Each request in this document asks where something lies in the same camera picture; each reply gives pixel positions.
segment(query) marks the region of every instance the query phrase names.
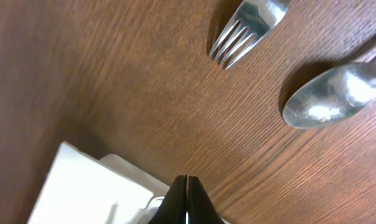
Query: black object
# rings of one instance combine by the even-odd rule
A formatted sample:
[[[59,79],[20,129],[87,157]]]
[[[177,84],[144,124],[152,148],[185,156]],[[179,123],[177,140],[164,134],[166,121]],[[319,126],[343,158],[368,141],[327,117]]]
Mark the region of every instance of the black object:
[[[190,176],[186,193],[186,175],[179,175],[165,195],[149,224],[224,224],[211,203],[199,178]]]

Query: table surface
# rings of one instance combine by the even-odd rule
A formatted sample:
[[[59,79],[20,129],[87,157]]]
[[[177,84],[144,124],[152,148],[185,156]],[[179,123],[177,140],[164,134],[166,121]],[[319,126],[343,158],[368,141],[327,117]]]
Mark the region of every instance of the table surface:
[[[166,184],[197,175],[231,223],[376,223],[376,100],[323,129],[280,116],[376,39],[376,0],[292,0],[222,70],[207,54],[239,3],[0,1],[0,223],[28,219],[63,139]]]

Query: cutlery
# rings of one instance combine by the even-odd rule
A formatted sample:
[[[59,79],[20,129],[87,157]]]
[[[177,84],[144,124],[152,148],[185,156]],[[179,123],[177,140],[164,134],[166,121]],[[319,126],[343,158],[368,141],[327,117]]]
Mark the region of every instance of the cutlery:
[[[350,118],[376,96],[376,57],[332,68],[297,90],[283,108],[294,128],[318,128]]]
[[[224,66],[230,68],[283,19],[289,4],[290,0],[244,0],[214,43],[209,56],[221,59],[220,64],[228,61]]]

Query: spoon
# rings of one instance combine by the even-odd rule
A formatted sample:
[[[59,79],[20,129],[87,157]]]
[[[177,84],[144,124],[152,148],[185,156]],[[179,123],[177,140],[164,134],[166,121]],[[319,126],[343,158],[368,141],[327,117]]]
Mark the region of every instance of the spoon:
[[[376,96],[376,57],[332,68],[297,90],[283,108],[294,128],[318,128],[350,118]]]

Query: silver fork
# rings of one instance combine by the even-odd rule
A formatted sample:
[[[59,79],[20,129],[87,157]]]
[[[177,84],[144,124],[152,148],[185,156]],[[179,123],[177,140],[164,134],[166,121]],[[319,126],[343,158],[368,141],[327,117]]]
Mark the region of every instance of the silver fork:
[[[289,4],[290,0],[244,0],[226,24],[221,35],[219,35],[209,56],[214,57],[216,50],[220,48],[221,44],[225,41],[225,44],[218,50],[214,58],[215,60],[221,59],[219,64],[222,65],[230,59],[237,50],[244,46],[242,50],[225,65],[225,69],[230,68],[249,50],[255,47],[255,45],[283,19]],[[230,38],[226,39],[233,29],[234,32]],[[231,44],[235,41],[235,45],[226,53],[226,49],[231,47]]]

